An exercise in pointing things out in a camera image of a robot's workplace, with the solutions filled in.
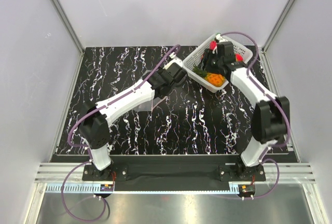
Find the orange toy pineapple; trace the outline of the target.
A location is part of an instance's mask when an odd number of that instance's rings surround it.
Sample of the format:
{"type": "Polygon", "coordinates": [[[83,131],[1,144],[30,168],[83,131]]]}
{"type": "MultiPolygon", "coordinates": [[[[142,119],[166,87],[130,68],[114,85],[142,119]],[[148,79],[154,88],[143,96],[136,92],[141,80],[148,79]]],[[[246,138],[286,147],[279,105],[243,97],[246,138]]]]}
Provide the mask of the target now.
{"type": "Polygon", "coordinates": [[[215,87],[221,87],[226,81],[224,76],[206,72],[196,65],[193,67],[192,71],[215,87]]]}

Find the clear pink-dotted zip bag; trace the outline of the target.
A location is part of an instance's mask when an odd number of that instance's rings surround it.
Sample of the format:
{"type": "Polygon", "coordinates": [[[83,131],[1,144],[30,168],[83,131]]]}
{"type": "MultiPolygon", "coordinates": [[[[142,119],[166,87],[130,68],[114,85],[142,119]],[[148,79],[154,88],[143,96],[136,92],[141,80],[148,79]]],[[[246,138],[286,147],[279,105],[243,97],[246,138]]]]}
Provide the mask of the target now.
{"type": "MultiPolygon", "coordinates": [[[[148,74],[150,74],[151,70],[146,70],[143,74],[143,76],[138,80],[138,82],[134,86],[134,94],[136,94],[137,90],[143,90],[143,89],[151,89],[152,90],[152,84],[148,81],[146,81],[140,88],[138,85],[141,84],[141,82],[147,77],[148,74]]],[[[142,112],[142,111],[153,111],[154,108],[156,108],[159,104],[161,104],[163,101],[165,101],[165,96],[158,96],[156,98],[153,98],[149,101],[146,101],[144,103],[141,103],[140,105],[133,108],[135,112],[142,112]]]]}

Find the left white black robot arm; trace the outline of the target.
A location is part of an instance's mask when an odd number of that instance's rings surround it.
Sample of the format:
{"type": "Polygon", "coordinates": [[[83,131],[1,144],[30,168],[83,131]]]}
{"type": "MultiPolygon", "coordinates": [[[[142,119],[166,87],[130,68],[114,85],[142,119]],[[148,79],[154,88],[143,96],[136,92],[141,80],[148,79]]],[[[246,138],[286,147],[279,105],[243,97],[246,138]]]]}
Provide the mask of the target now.
{"type": "Polygon", "coordinates": [[[81,136],[88,144],[94,175],[107,180],[112,175],[111,160],[107,144],[110,140],[109,127],[121,116],[133,110],[152,111],[169,96],[173,89],[186,78],[183,62],[176,58],[150,75],[147,71],[133,86],[96,103],[86,102],[81,111],[78,126],[81,136]]]}

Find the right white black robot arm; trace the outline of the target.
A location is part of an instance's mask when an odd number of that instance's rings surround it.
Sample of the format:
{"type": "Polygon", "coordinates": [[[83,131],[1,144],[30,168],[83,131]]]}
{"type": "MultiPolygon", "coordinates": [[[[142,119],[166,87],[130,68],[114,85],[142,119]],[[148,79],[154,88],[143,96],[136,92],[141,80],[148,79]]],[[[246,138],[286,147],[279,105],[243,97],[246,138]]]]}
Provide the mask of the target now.
{"type": "Polygon", "coordinates": [[[243,61],[238,61],[230,41],[212,41],[202,57],[205,72],[224,76],[254,107],[252,138],[236,162],[236,176],[248,180],[258,171],[265,154],[288,133],[289,100],[267,90],[243,61]]]}

